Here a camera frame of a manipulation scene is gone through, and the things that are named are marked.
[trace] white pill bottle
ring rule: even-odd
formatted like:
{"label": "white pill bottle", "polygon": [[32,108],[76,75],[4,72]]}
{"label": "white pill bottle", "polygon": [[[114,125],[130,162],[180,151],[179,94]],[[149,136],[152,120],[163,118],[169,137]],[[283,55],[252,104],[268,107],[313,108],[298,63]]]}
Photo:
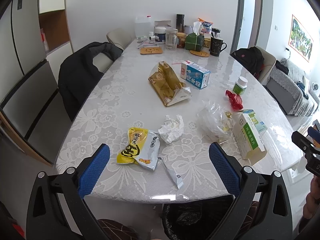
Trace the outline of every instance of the white pill bottle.
{"label": "white pill bottle", "polygon": [[247,88],[247,83],[247,79],[240,76],[238,78],[238,81],[235,83],[232,92],[234,92],[237,95],[242,95]]}

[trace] door frame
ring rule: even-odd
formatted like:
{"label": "door frame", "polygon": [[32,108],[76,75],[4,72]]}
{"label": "door frame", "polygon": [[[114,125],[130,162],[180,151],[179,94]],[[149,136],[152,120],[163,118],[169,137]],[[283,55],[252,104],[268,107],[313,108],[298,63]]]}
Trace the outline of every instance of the door frame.
{"label": "door frame", "polygon": [[[260,31],[260,24],[261,24],[261,17],[262,17],[262,4],[263,4],[263,0],[261,0],[258,30],[257,30],[257,36],[256,36],[256,40],[254,42],[254,45],[257,45],[259,31]],[[238,31],[238,30],[241,30],[243,11],[244,11],[244,0],[238,0],[238,10],[237,10],[237,17],[236,17],[236,25],[235,25],[235,31],[234,31],[234,34],[233,34],[233,40],[232,40],[232,46],[231,46],[230,54],[232,54],[234,51],[236,51],[237,47],[238,47],[239,38],[240,38],[240,31]]]}

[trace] sofa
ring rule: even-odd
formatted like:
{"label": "sofa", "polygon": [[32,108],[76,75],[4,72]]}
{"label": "sofa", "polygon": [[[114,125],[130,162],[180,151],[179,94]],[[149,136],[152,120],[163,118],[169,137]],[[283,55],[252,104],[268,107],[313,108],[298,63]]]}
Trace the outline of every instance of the sofa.
{"label": "sofa", "polygon": [[273,94],[286,114],[311,116],[318,110],[320,98],[310,89],[310,86],[305,90],[308,99],[303,96],[302,90],[297,86],[297,82],[303,82],[304,76],[308,78],[301,68],[289,62],[288,75],[274,67],[268,77],[266,88]]}

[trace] beige chair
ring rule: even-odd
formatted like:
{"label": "beige chair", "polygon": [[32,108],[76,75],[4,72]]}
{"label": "beige chair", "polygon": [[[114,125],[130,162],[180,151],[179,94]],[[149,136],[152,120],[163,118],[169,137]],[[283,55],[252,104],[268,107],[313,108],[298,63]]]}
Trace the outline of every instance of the beige chair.
{"label": "beige chair", "polygon": [[99,53],[97,56],[93,58],[93,64],[97,67],[97,69],[100,72],[105,73],[111,67],[113,61],[103,53]]}
{"label": "beige chair", "polygon": [[120,49],[125,49],[132,41],[131,36],[124,29],[118,28],[108,32],[107,39],[111,44],[116,45]]}
{"label": "beige chair", "polygon": [[258,46],[255,46],[255,47],[261,51],[261,54],[264,57],[264,62],[263,62],[264,67],[259,75],[258,81],[260,82],[261,85],[266,86],[268,83],[268,77],[270,76],[270,73],[276,64],[276,58],[270,53],[266,52],[264,49]]}

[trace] gold paper bag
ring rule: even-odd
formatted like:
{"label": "gold paper bag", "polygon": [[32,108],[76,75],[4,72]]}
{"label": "gold paper bag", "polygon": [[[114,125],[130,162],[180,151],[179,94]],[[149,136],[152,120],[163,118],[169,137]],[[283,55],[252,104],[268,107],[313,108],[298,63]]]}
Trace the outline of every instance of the gold paper bag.
{"label": "gold paper bag", "polygon": [[190,87],[179,78],[165,61],[159,62],[151,71],[149,81],[165,106],[191,97]]}

